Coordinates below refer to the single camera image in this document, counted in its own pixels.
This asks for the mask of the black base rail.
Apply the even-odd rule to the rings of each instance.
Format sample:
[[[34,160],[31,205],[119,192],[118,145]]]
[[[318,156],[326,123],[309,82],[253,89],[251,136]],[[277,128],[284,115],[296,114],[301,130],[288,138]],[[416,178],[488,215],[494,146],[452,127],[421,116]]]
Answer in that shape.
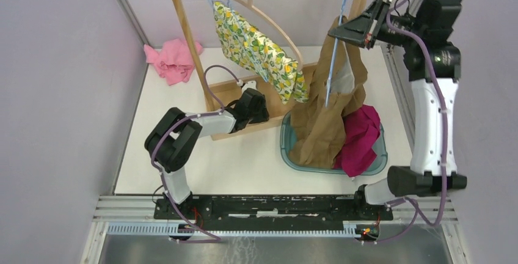
[[[339,231],[345,221],[393,220],[392,210],[357,195],[192,195],[181,214],[207,231]]]

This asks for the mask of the brown skirt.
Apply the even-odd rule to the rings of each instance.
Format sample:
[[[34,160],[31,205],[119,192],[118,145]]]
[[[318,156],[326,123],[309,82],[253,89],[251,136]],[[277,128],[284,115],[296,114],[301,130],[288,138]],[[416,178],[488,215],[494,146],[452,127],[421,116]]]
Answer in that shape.
[[[291,126],[297,142],[290,158],[302,166],[331,169],[343,147],[346,134],[343,118],[358,110],[365,101],[364,84],[367,68],[358,47],[338,40],[337,56],[332,75],[329,105],[325,107],[326,82],[334,38],[323,42],[316,68],[304,75],[308,79],[309,99],[296,103],[291,110]]]

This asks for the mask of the wooden clothes rack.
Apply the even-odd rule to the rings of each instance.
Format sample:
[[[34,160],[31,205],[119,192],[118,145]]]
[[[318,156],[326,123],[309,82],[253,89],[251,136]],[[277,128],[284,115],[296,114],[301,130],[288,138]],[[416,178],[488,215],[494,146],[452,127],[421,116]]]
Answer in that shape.
[[[214,84],[208,84],[206,78],[204,77],[205,69],[203,68],[202,61],[200,60],[200,56],[196,52],[195,41],[193,38],[193,34],[189,25],[188,16],[186,14],[184,4],[182,0],[172,0],[174,4],[175,11],[177,13],[177,18],[179,24],[181,26],[181,30],[183,31],[183,35],[185,40],[188,43],[188,47],[190,49],[191,55],[194,60],[195,70],[198,73],[199,80],[202,83],[203,94],[205,98],[205,104],[207,111],[215,111],[218,109],[217,100],[211,96],[214,94],[216,97],[220,98],[222,101],[229,102],[238,99],[241,96],[241,89],[238,88],[236,81],[223,81]],[[353,0],[352,3],[352,12],[359,12],[359,9],[364,8],[366,4],[366,0]],[[291,48],[287,50],[293,55],[295,58],[295,54],[292,52]],[[304,64],[304,72],[308,73],[310,69],[316,68],[316,62],[306,63]],[[215,134],[212,135],[212,140],[220,140],[225,138],[230,138],[232,136],[237,136],[245,133],[252,133],[254,131],[261,131],[268,128],[277,127],[280,125],[282,117],[293,107],[293,101],[288,102],[287,104],[283,104],[279,97],[276,97],[276,92],[273,86],[269,85],[267,82],[262,81],[261,78],[257,75],[246,76],[243,78],[244,81],[255,80],[257,82],[257,90],[260,91],[266,97],[266,107],[268,112],[270,113],[270,118],[267,122],[256,123],[251,126],[248,126],[245,130],[235,134]]]

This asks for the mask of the pink crumpled cloth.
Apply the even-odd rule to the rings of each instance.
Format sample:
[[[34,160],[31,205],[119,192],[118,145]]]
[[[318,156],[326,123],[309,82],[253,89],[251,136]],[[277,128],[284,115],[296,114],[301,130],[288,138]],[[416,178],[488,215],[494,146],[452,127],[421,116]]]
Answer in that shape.
[[[185,39],[176,38],[163,43],[161,50],[144,45],[146,63],[151,64],[168,86],[187,83],[195,69],[193,57]]]

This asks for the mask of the teal plastic basket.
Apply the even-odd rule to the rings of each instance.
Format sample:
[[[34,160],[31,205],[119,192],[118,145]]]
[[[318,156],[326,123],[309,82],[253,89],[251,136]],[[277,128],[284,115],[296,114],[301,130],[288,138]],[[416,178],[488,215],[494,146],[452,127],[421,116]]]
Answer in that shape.
[[[296,142],[296,133],[293,127],[291,126],[291,113],[288,111],[283,117],[280,127],[280,154],[286,165],[296,171],[333,175],[346,175],[346,173],[342,169],[321,169],[309,166],[302,166],[295,163],[294,160],[290,158],[290,151],[292,151]],[[376,159],[372,162],[371,166],[368,169],[366,169],[362,174],[360,174],[360,177],[377,175],[381,173],[385,168],[387,168],[389,154],[386,149],[385,131],[382,124],[380,124],[380,136],[374,143],[372,150],[376,154]]]

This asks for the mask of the magenta cloth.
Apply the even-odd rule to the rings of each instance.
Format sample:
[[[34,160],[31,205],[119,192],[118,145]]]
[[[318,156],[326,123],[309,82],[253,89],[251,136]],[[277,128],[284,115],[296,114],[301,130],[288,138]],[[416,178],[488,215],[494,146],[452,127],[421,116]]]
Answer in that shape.
[[[373,146],[381,134],[381,119],[374,107],[362,105],[343,118],[346,140],[336,156],[336,169],[349,177],[362,175],[375,161]]]

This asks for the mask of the yellow patterned cloth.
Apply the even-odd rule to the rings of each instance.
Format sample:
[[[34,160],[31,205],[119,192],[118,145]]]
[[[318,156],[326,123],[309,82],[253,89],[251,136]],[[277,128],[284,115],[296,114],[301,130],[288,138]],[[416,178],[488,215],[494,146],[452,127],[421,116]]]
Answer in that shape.
[[[223,2],[214,1],[213,18],[224,56],[273,86],[282,103],[305,103],[309,92],[299,62]]]

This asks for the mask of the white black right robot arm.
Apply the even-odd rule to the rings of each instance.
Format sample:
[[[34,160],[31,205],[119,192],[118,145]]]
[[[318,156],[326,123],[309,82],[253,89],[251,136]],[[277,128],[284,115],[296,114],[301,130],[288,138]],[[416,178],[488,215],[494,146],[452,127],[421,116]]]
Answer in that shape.
[[[353,213],[368,220],[378,206],[406,196],[444,196],[463,190],[453,150],[453,112],[461,52],[450,41],[462,0],[423,0],[415,15],[392,15],[387,0],[374,0],[358,17],[329,36],[359,48],[382,41],[404,50],[415,106],[415,137],[408,166],[391,166],[385,179],[363,185]]]

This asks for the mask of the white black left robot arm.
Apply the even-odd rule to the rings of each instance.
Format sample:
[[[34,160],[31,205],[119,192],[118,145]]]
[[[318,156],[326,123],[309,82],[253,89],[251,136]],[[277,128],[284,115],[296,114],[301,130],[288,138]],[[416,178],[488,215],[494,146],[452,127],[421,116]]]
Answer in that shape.
[[[218,111],[187,114],[170,108],[147,136],[144,148],[151,165],[159,170],[169,211],[178,219],[187,218],[192,211],[192,194],[186,179],[185,164],[200,138],[215,134],[232,134],[250,123],[269,120],[266,97],[258,90],[247,88],[239,99]]]

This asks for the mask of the beige wooden hanger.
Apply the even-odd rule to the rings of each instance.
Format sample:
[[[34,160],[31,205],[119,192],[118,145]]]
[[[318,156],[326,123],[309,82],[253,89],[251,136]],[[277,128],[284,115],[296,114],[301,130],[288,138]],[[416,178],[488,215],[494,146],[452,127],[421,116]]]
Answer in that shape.
[[[254,0],[246,0],[246,1],[245,0],[232,0],[232,1],[235,1],[238,4],[241,4],[243,7],[249,9],[251,12],[256,14],[256,16],[260,17],[262,20],[264,20],[266,23],[268,23],[272,28],[274,28],[286,40],[288,46],[291,48],[292,52],[295,54],[295,58],[298,62],[297,70],[299,72],[301,72],[304,67],[302,54],[300,53],[299,49],[294,44],[294,42],[290,39],[288,34],[274,20],[272,20],[269,16],[267,16],[267,14],[265,14],[263,11],[258,9],[254,5]]]

